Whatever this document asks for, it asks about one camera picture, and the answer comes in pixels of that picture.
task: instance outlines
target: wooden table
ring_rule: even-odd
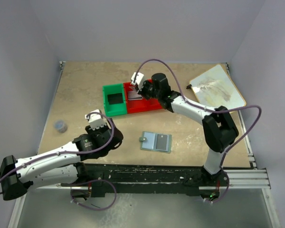
[[[85,114],[103,107],[102,86],[129,82],[140,63],[117,62],[67,62],[60,79],[57,94],[50,110],[39,153],[55,149],[85,133]],[[185,95],[197,101],[191,90],[186,90],[189,81],[212,68],[214,64],[169,64],[180,81]],[[148,78],[155,73],[166,74],[173,90],[176,83],[160,63],[147,63],[140,71]],[[231,114],[241,132],[237,112]],[[53,123],[62,119],[68,125],[65,133],[58,133]],[[202,126],[195,121],[166,110],[128,114],[113,118],[116,127],[123,133],[123,144],[106,157],[87,160],[87,163],[183,165],[202,166],[206,160],[208,146],[204,140]],[[140,150],[139,137],[142,131],[172,135],[171,153]],[[224,162],[225,167],[250,167],[244,141],[236,145]]]

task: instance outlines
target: gray floor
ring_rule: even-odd
[[[101,207],[113,194],[91,199]],[[196,197],[119,194],[106,211],[70,203],[67,189],[39,189],[25,200],[18,228],[271,228],[261,190],[230,190],[213,205]]]

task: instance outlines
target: beige table surface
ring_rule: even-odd
[[[66,62],[38,152],[50,151],[86,133],[85,126],[88,123],[85,114],[95,109],[105,112],[102,86],[129,82],[139,65],[140,63]],[[186,86],[194,77],[215,66],[169,65],[178,77],[185,95],[194,101],[197,100],[192,90],[186,90]],[[171,88],[178,91],[172,75],[164,65],[147,63],[140,72],[148,78],[155,73],[165,73]],[[238,113],[231,115],[242,134]],[[53,123],[59,119],[68,125],[65,133],[58,133],[53,127]],[[123,144],[117,150],[110,151],[106,157],[87,160],[86,163],[202,166],[206,160],[209,148],[204,140],[202,126],[185,116],[159,110],[117,116],[113,120],[124,135]],[[138,139],[142,131],[171,134],[171,153],[140,150]],[[228,153],[224,166],[250,167],[243,140]]]

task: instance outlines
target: metal frame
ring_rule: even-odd
[[[227,63],[224,63],[224,64],[226,66],[228,74],[230,75],[228,64]],[[56,91],[58,89],[58,85],[59,85],[59,82],[62,76],[64,65],[65,65],[65,61],[60,61],[60,77],[57,82]],[[50,110],[52,109],[54,99],[55,99],[55,96],[53,97]],[[242,113],[238,111],[238,115],[240,118],[241,130],[244,133],[246,132],[246,127],[243,121]],[[246,136],[244,140],[246,144],[249,162],[251,164],[251,169],[225,169],[230,179],[229,188],[230,189],[262,189],[262,193],[264,196],[264,200],[266,203],[266,207],[268,210],[268,214],[269,214],[272,226],[274,228],[281,228],[278,215],[276,212],[276,208],[274,205],[273,197],[270,192],[270,182],[269,182],[269,178],[267,175],[267,171],[257,169],[257,164],[255,161],[254,155],[252,153],[252,149],[250,146],[248,136]],[[199,187],[200,190],[212,190],[214,188],[215,187]],[[71,189],[71,188],[61,187],[60,184],[57,184],[57,185],[41,187],[40,189]],[[72,189],[86,190],[87,187],[72,187]],[[25,202],[25,198],[26,198],[26,195],[16,200],[14,210],[11,215],[11,219],[9,221],[8,228],[18,227],[18,223],[19,223],[22,208]]]

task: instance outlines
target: black square object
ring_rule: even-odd
[[[123,103],[124,102],[123,94],[122,93],[109,94],[108,102],[110,105]]]
[[[168,136],[166,134],[157,134],[155,149],[167,151]]]

